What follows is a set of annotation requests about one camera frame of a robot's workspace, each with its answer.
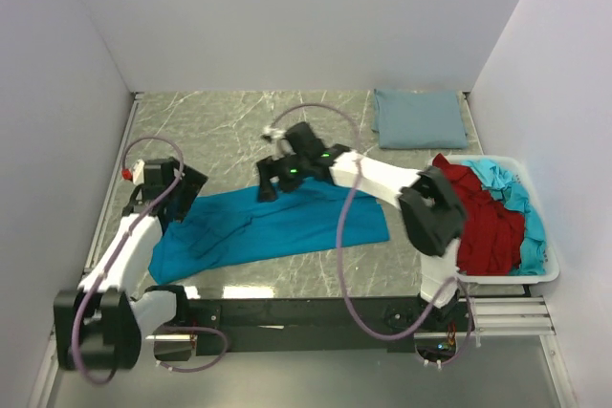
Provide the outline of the teal blue t-shirt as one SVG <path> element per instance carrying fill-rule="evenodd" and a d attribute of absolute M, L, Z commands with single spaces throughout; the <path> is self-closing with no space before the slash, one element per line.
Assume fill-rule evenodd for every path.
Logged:
<path fill-rule="evenodd" d="M 261 203 L 257 187 L 199 197 L 155 245 L 148 272 L 159 285 L 199 272 L 329 250 L 336 245 L 346 187 L 306 180 Z"/>

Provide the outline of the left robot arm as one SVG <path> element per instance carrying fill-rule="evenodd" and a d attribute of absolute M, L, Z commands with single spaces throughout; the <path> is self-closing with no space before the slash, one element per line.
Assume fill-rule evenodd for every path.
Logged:
<path fill-rule="evenodd" d="M 190 324 L 189 301 L 181 286 L 158 281 L 141 298 L 131 296 L 154 247 L 170 224 L 186 217 L 208 177 L 174 157 L 139 160 L 122 175 L 134 188 L 114 239 L 77 288 L 60 291 L 54 300 L 56 355 L 62 370 L 129 370 L 146 337 L 160 327 L 180 333 Z"/>

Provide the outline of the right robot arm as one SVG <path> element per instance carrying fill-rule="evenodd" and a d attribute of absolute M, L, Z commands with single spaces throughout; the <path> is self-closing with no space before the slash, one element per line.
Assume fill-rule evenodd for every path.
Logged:
<path fill-rule="evenodd" d="M 262 138 L 276 144 L 277 154 L 256 163 L 259 202 L 272 202 L 279 191 L 291 193 L 312 178 L 355 187 L 393 205 L 421 256 L 421 322 L 440 331 L 453 320 L 458 313 L 457 252 L 468 213 L 439 168 L 402 168 L 342 144 L 327 146 L 306 122 L 287 130 L 266 126 Z"/>

